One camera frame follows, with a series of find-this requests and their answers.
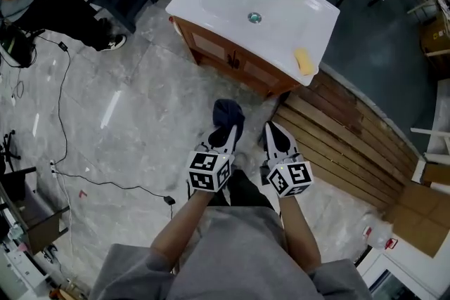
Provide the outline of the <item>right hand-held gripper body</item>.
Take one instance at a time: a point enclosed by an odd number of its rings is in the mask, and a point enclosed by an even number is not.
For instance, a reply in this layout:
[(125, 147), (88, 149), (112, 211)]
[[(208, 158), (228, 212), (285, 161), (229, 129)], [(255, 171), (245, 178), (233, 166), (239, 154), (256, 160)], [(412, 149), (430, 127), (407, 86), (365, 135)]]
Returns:
[(279, 198), (298, 195), (314, 183), (311, 165), (300, 153), (265, 160), (260, 171), (262, 184), (272, 185)]

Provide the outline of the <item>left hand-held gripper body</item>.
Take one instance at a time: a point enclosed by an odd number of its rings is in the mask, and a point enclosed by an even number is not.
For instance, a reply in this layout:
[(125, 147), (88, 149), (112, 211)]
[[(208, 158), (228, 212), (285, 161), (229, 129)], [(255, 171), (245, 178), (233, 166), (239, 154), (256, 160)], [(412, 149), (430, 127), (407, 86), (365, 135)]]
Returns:
[(205, 142), (189, 152), (186, 170), (187, 182), (194, 190), (217, 193), (231, 177), (235, 159), (234, 146), (213, 148)]

